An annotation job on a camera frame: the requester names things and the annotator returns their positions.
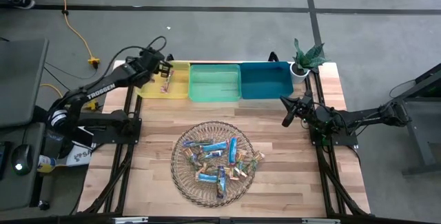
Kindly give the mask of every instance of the computer mouse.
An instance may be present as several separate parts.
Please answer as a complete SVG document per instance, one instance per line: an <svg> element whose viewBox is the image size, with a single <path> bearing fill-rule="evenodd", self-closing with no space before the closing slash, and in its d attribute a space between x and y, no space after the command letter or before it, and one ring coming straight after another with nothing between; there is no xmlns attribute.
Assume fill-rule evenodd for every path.
<svg viewBox="0 0 441 224"><path fill-rule="evenodd" d="M32 169L32 153L30 145L19 145L12 151L12 169L17 175L23 176Z"/></svg>

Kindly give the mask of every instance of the green bin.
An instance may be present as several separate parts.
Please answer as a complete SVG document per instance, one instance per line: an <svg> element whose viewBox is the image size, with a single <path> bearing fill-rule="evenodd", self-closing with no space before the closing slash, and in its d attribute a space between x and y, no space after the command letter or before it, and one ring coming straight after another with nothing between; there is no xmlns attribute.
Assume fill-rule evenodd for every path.
<svg viewBox="0 0 441 224"><path fill-rule="evenodd" d="M195 102L229 102L241 97L239 65L192 65L189 97Z"/></svg>

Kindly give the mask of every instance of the gray floor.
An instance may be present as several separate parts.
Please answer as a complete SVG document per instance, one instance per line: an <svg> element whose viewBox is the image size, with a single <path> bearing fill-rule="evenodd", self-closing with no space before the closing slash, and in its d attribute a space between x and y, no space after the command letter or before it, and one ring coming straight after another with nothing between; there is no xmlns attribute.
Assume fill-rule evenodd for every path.
<svg viewBox="0 0 441 224"><path fill-rule="evenodd" d="M62 3L62 0L37 0ZM125 6L307 7L307 0L68 0L75 4ZM441 0L314 0L317 8L440 9ZM314 44L308 13L71 11L71 24L88 40L96 57L108 63L127 45L145 45L158 35L175 59L264 61L276 51L284 61L294 55L294 37ZM319 14L325 55L338 64L348 110L374 108L389 100L389 90L438 64L439 15ZM64 24L58 10L0 10L0 37L50 40L47 61L80 77L93 70L88 54ZM135 55L136 51L121 55ZM53 70L69 88L79 80ZM53 83L48 74L43 83ZM38 104L56 99L42 89ZM403 178L401 170L420 164L416 145L404 128L371 126L359 138L362 173L371 211L377 216L419 221L441 220L441 175ZM0 218L68 214L76 202L84 168L61 170L54 177L53 207L47 212L0 212Z"/></svg>

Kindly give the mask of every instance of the wicker basket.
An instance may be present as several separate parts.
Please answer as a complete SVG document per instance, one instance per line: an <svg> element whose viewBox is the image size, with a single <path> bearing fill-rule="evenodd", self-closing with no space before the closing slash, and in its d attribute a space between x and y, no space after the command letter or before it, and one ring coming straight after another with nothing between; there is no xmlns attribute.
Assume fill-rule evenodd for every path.
<svg viewBox="0 0 441 224"><path fill-rule="evenodd" d="M186 131L176 143L172 153L172 175L173 182L181 194L191 202L203 207L220 207L239 199L253 182L254 172L250 172L247 178L241 177L239 181L231 180L227 177L227 197L224 199L216 198L216 184L198 182L195 179L195 169L184 155L183 141L202 141L214 140L215 143L226 141L233 136L238 137L237 148L247 150L244 163L248 164L254 156L254 150L247 137L236 127L220 121L209 121L201 123ZM198 147L192 148L193 153L197 153ZM204 161L209 166L209 172L216 174L215 169L218 165L228 167L228 151L214 159Z"/></svg>

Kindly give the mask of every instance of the wooden table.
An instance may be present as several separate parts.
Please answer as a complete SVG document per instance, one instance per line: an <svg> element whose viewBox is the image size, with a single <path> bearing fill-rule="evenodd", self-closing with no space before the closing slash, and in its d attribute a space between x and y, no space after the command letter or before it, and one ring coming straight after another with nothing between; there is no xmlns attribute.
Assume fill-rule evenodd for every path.
<svg viewBox="0 0 441 224"><path fill-rule="evenodd" d="M338 110L346 108L335 63L320 67L325 101ZM127 89L107 94L103 112L123 108ZM305 84L295 85L293 96L302 96ZM125 216L248 216L321 217L325 206L315 147L300 119L284 128L286 110L278 99L240 100L235 103L194 103L189 99L144 99L143 127L135 146L127 184ZM259 163L252 186L226 207L199 207L183 198L172 182L170 159L175 142L192 126L205 121L235 125L266 157ZM115 145L104 145L92 155L79 211L89 207L109 181ZM359 206L369 205L358 160L347 147L336 147L340 180ZM334 209L335 190L330 187ZM114 198L117 198L117 185Z"/></svg>

